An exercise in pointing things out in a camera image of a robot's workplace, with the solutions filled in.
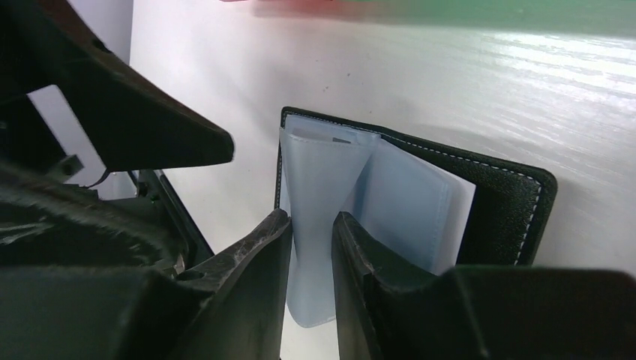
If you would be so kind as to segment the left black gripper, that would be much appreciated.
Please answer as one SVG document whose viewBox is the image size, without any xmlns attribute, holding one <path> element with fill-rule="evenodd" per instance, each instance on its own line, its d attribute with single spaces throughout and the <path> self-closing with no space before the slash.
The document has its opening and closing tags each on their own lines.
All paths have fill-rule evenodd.
<svg viewBox="0 0 636 360">
<path fill-rule="evenodd" d="M 136 196 L 69 184 L 80 168 L 29 93 L 55 86 L 101 159 Z M 1 3 L 1 265 L 191 267 L 212 250 L 163 174 L 225 164 L 223 128 L 111 52 L 67 1 Z"/>
</svg>

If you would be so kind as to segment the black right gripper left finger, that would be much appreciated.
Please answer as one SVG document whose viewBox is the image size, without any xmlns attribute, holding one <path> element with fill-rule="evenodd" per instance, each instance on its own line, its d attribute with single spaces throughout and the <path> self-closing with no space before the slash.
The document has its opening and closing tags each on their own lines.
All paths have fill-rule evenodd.
<svg viewBox="0 0 636 360">
<path fill-rule="evenodd" d="M 272 211 L 170 278 L 149 268 L 1 270 L 3 359 L 277 359 L 292 224 Z"/>
</svg>

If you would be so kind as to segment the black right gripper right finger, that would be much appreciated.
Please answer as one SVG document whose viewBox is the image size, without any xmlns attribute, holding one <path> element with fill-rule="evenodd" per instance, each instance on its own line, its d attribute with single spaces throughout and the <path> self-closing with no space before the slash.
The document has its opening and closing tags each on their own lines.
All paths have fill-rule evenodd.
<svg viewBox="0 0 636 360">
<path fill-rule="evenodd" d="M 431 274 L 349 213 L 333 225 L 342 359 L 633 359 L 635 279 L 619 271 L 458 265 Z"/>
</svg>

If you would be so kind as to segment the black leather card holder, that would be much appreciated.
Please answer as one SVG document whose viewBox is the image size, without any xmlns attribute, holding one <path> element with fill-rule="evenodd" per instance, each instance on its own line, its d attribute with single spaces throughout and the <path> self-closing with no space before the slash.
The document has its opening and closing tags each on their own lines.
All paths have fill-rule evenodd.
<svg viewBox="0 0 636 360">
<path fill-rule="evenodd" d="M 369 145 L 307 139 L 286 131 L 288 115 L 380 138 Z M 292 218 L 289 312 L 304 328 L 335 319 L 332 225 L 339 212 L 435 275 L 457 264 L 525 266 L 534 260 L 557 189 L 546 169 L 286 106 L 275 205 Z"/>
</svg>

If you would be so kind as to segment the white card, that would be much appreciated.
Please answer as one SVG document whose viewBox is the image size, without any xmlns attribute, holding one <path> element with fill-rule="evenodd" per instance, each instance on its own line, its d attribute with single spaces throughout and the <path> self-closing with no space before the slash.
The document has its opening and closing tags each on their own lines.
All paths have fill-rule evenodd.
<svg viewBox="0 0 636 360">
<path fill-rule="evenodd" d="M 356 130 L 341 124 L 300 115 L 288 115 L 285 120 L 285 129 L 292 135 L 310 140 L 363 146 L 375 143 L 380 138 L 380 135 L 365 130 Z"/>
</svg>

